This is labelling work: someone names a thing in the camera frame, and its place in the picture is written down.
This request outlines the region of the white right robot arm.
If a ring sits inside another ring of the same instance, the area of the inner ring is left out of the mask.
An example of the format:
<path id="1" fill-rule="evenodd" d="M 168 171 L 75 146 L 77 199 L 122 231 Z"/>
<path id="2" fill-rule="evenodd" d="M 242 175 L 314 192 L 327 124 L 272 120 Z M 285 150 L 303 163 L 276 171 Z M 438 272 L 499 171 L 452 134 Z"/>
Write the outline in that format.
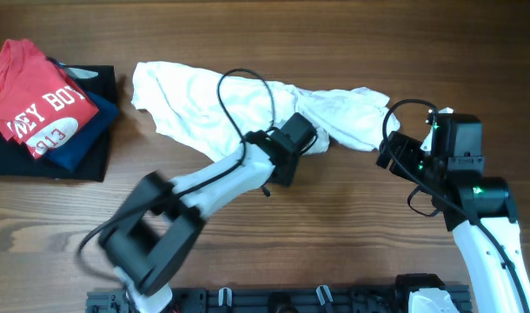
<path id="1" fill-rule="evenodd" d="M 428 151 L 419 140 L 383 130 L 378 166 L 432 197 L 467 266 L 479 311 L 530 312 L 518 210 L 508 183 L 484 174 L 481 121 L 439 113 L 427 124 Z"/>

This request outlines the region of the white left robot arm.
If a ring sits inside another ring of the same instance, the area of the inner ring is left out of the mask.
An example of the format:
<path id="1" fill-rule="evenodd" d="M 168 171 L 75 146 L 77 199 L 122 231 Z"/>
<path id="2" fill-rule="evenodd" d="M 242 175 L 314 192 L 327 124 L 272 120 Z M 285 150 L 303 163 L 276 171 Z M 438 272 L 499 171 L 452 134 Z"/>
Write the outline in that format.
<path id="1" fill-rule="evenodd" d="M 209 218 L 238 196 L 267 183 L 289 186 L 316 128 L 295 113 L 272 132 L 250 131 L 231 155 L 186 176 L 145 176 L 103 227 L 99 246 L 112 263 L 135 312 L 163 312 L 174 296 L 169 281 Z"/>

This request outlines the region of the white t-shirt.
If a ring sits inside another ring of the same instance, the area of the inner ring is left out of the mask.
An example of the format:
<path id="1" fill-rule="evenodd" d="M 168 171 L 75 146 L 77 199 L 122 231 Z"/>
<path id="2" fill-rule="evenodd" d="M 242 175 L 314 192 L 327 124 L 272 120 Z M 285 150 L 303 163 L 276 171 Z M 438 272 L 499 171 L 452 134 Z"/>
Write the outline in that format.
<path id="1" fill-rule="evenodd" d="M 376 150 L 383 127 L 401 126 L 388 114 L 388 96 L 366 87 L 305 90 L 169 62 L 138 63 L 132 83 L 132 104 L 148 111 L 157 133 L 214 162 L 234 152 L 242 135 L 282 127 L 294 113 L 317 130 L 311 154 L 327 151 L 332 140 L 352 150 Z"/>

